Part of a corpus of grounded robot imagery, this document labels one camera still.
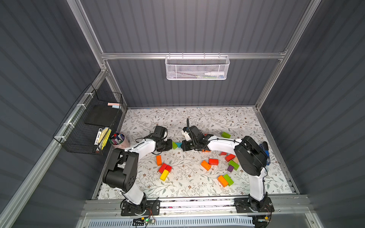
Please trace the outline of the teal triangle block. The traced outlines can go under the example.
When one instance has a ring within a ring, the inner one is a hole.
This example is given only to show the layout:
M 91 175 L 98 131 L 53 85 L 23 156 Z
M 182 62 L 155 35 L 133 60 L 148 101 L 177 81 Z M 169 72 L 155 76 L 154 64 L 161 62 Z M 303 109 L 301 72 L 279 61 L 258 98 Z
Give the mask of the teal triangle block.
M 182 146 L 181 142 L 176 142 L 175 144 L 177 145 L 178 148 L 181 148 L 181 146 Z

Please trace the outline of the red long block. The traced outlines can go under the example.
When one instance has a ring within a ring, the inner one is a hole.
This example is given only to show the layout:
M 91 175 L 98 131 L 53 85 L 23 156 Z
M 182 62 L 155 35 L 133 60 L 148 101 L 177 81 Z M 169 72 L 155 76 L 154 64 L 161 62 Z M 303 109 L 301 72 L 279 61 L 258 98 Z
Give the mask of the red long block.
M 159 169 L 159 172 L 162 174 L 164 172 L 164 170 L 166 169 L 166 167 L 167 167 L 167 164 L 163 163 Z

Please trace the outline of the red small block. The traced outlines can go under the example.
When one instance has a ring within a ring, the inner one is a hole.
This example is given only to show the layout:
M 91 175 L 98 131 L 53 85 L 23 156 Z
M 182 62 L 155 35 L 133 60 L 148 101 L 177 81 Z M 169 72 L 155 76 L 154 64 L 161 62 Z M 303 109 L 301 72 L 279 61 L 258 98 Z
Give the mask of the red small block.
M 172 171 L 172 167 L 167 165 L 166 168 L 165 168 L 169 173 Z

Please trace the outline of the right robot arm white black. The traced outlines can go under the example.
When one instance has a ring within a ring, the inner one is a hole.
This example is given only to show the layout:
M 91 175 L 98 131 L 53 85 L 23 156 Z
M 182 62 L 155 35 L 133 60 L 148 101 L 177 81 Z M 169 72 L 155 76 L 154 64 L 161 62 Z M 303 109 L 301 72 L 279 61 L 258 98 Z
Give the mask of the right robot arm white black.
M 268 156 L 253 138 L 227 139 L 212 134 L 204 135 L 196 126 L 184 127 L 182 134 L 185 137 L 183 151 L 221 151 L 236 156 L 241 168 L 249 176 L 250 200 L 261 203 L 268 197 L 264 183 L 268 174 Z

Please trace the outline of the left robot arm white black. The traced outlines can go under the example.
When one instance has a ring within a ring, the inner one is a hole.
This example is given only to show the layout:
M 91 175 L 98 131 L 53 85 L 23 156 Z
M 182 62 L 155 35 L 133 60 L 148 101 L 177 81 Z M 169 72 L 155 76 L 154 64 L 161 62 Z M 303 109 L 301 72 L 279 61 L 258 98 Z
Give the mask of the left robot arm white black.
M 121 191 L 128 203 L 142 205 L 146 195 L 135 183 L 138 162 L 148 154 L 171 150 L 173 142 L 167 135 L 167 128 L 157 125 L 152 133 L 141 138 L 137 144 L 125 149 L 114 149 L 106 164 L 102 182 Z

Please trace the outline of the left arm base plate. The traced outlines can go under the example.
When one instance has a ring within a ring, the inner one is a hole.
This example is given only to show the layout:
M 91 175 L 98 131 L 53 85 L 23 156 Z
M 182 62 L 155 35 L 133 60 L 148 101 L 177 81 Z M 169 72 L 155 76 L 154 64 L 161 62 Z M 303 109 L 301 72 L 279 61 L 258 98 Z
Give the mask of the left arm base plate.
M 126 216 L 157 216 L 160 213 L 160 201 L 142 200 L 140 205 L 135 205 L 127 200 L 123 200 L 120 204 L 121 213 L 123 217 Z

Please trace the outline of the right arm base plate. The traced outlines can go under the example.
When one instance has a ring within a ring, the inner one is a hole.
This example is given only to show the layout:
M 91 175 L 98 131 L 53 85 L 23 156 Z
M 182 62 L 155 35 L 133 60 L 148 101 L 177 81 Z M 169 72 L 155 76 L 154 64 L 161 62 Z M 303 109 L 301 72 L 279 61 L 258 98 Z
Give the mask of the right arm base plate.
M 264 198 L 261 201 L 258 201 L 251 196 L 234 198 L 233 200 L 237 213 L 249 213 L 249 212 L 272 213 L 275 211 L 271 198 L 268 196 L 264 196 Z

